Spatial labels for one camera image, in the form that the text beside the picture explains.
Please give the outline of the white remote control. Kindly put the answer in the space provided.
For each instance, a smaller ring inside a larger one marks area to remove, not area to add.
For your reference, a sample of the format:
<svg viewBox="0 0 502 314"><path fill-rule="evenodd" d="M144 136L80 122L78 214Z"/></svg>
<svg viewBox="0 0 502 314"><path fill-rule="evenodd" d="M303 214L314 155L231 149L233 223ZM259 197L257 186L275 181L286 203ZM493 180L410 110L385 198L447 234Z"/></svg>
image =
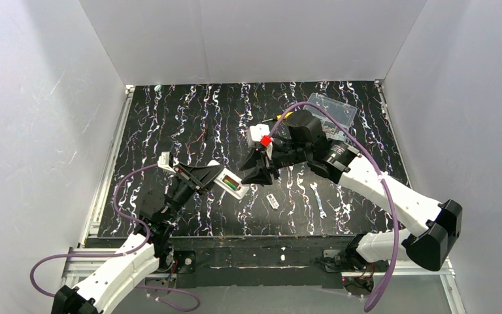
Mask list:
<svg viewBox="0 0 502 314"><path fill-rule="evenodd" d="M224 189L229 195L235 199L241 200L250 189L249 185L242 183L242 179L230 171L228 168L221 165L219 162L211 160L207 166L219 166L221 172L214 178L214 183Z"/></svg>

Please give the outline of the green battery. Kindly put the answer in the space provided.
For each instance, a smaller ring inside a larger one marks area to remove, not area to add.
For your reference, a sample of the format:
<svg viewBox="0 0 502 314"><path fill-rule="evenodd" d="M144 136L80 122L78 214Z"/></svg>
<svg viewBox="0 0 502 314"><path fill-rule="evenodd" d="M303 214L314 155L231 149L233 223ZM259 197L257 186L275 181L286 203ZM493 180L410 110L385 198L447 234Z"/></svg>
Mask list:
<svg viewBox="0 0 502 314"><path fill-rule="evenodd" d="M237 181L234 181L232 178L226 177L224 182L229 185L233 190L238 190L240 184Z"/></svg>

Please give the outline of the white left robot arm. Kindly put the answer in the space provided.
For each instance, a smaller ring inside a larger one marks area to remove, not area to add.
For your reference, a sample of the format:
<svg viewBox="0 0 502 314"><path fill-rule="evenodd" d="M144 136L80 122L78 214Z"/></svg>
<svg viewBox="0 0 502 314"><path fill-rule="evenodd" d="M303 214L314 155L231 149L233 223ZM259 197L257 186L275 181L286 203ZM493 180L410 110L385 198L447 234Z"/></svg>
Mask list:
<svg viewBox="0 0 502 314"><path fill-rule="evenodd" d="M166 193L150 191L143 198L133 233L87 278L54 293L52 313L111 313L151 273L165 272L170 280L178 271L192 271L195 258L175 253L169 241L176 216L194 196L214 186L237 199L248 191L238 176L215 161L192 167L160 160L157 167L174 176Z"/></svg>

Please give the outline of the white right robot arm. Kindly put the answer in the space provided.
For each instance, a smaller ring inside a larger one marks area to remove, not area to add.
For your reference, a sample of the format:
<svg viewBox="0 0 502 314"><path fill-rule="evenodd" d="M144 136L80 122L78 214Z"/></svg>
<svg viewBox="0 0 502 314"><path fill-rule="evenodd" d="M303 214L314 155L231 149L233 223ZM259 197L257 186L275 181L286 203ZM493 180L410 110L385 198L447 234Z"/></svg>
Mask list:
<svg viewBox="0 0 502 314"><path fill-rule="evenodd" d="M332 139L321 120L310 111L290 113L285 119L289 138L273 141L266 124L246 130L251 148L240 170L249 173L243 184L271 185L279 169L306 163L316 175L357 192L390 212L395 209L404 229L357 235L334 257L325 258L328 271L360 268L395 254L429 271L441 269L461 233L462 207L454 200L443 203L423 196L393 177L377 173L357 148Z"/></svg>

